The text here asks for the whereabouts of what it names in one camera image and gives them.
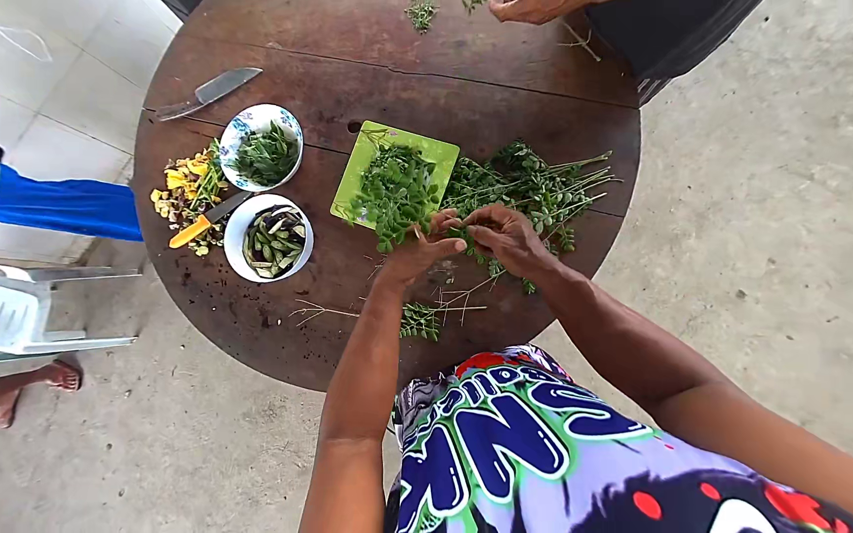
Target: foot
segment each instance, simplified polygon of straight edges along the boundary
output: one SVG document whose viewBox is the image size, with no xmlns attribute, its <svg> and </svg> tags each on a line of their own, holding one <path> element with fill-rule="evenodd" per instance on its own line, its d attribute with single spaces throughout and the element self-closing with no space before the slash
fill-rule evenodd
<svg viewBox="0 0 853 533">
<path fill-rule="evenodd" d="M 15 407 L 18 405 L 19 394 L 22 394 L 22 389 L 2 396 L 0 401 L 0 428 L 3 430 L 10 428 L 12 422 L 15 421 Z"/>
<path fill-rule="evenodd" d="M 61 360 L 53 360 L 49 365 L 38 369 L 44 374 L 44 381 L 52 387 L 65 391 L 77 391 L 80 388 L 80 370 Z"/>
</svg>

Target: orange-handled knife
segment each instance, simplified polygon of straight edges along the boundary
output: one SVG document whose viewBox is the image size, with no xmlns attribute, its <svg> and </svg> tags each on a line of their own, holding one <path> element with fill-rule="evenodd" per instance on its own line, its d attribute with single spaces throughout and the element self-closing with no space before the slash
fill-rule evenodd
<svg viewBox="0 0 853 533">
<path fill-rule="evenodd" d="M 239 207 L 239 204 L 243 203 L 250 196 L 252 196 L 252 192 L 248 190 L 236 192 L 230 197 L 229 200 L 226 200 L 225 202 L 220 202 L 209 211 L 199 215 L 199 218 L 196 219 L 196 222 L 182 230 L 180 233 L 177 233 L 173 236 L 172 239 L 170 239 L 170 248 L 180 248 L 184 244 L 195 239 L 197 235 L 212 227 L 212 225 L 215 224 L 216 221 L 229 214 L 230 211 Z"/>
</svg>

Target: wooden table surface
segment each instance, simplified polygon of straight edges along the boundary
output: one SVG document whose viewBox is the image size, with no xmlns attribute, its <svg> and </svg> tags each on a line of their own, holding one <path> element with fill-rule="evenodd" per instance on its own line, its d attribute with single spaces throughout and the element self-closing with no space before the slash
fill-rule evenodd
<svg viewBox="0 0 853 533">
<path fill-rule="evenodd" d="M 140 119 L 131 187 L 148 254 L 170 296 L 213 343 L 277 380 L 323 391 L 355 319 L 326 313 L 297 327 L 297 299 L 358 311 L 380 256 L 374 233 L 331 215 L 338 181 L 366 119 L 461 147 L 485 160 L 522 138 L 551 164 L 613 150 L 623 183 L 575 220 L 577 249 L 562 260 L 593 275 L 607 255 L 633 192 L 640 159 L 640 114 L 634 80 L 607 50 L 596 62 L 572 42 L 560 21 L 543 27 L 500 24 L 480 7 L 467 15 L 444 0 L 432 29 L 420 35 L 404 14 L 407 0 L 206 0 L 160 62 Z M 236 67 L 265 71 L 191 117 L 153 119 L 159 106 L 191 98 L 201 83 Z M 162 189 L 168 159 L 192 155 L 218 138 L 232 116 L 257 103 L 291 111 L 304 131 L 295 177 L 272 192 L 296 202 L 314 228 L 314 252 L 296 275 L 272 284 L 243 280 L 221 248 L 206 258 L 171 249 L 169 223 L 154 212 L 150 191 Z M 364 256 L 377 258 L 375 261 Z M 467 290 L 488 277 L 471 257 L 450 258 L 408 293 L 430 303 L 444 290 Z M 483 286 L 465 326 L 451 313 L 440 341 L 401 341 L 399 383 L 480 351 L 526 343 L 553 317 L 519 280 Z"/>
</svg>

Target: concrete floor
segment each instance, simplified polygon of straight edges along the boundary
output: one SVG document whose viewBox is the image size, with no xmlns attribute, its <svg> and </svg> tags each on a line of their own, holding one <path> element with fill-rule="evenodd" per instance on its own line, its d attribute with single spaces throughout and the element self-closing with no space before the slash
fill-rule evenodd
<svg viewBox="0 0 853 533">
<path fill-rule="evenodd" d="M 644 143 L 597 281 L 853 454 L 853 0 L 763 3 L 646 106 Z M 141 254 L 106 244 L 93 261 Z M 153 273 L 79 298 L 89 324 L 140 324 L 140 340 L 80 354 L 73 396 L 23 395 L 0 430 L 0 531 L 294 530 L 323 395 L 227 357 Z M 637 415 L 557 325 L 536 342 Z"/>
</svg>

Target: person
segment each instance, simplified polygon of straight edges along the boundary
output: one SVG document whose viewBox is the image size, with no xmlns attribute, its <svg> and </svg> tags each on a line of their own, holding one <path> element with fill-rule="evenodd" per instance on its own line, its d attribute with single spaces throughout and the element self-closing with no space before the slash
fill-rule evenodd
<svg viewBox="0 0 853 533">
<path fill-rule="evenodd" d="M 579 28 L 583 15 L 588 31 L 626 61 L 644 105 L 729 39 L 760 1 L 489 0 L 489 10 L 501 22 L 537 25 L 570 15 Z"/>
<path fill-rule="evenodd" d="M 32 383 L 47 383 L 64 391 L 80 389 L 81 372 L 70 364 L 55 359 L 51 363 L 29 372 L 0 377 L 0 428 L 11 427 L 15 420 L 15 408 L 22 389 Z"/>
<path fill-rule="evenodd" d="M 853 458 L 563 265 L 519 212 L 455 216 L 438 213 L 373 283 L 324 401 L 303 532 L 853 532 Z M 463 251 L 441 236 L 459 224 L 536 284 L 591 366 L 662 430 L 621 416 L 530 345 L 394 395 L 405 287 Z M 385 505 L 388 421 L 402 462 Z"/>
<path fill-rule="evenodd" d="M 96 179 L 38 181 L 1 162 L 0 222 L 143 242 L 129 187 Z"/>
</svg>

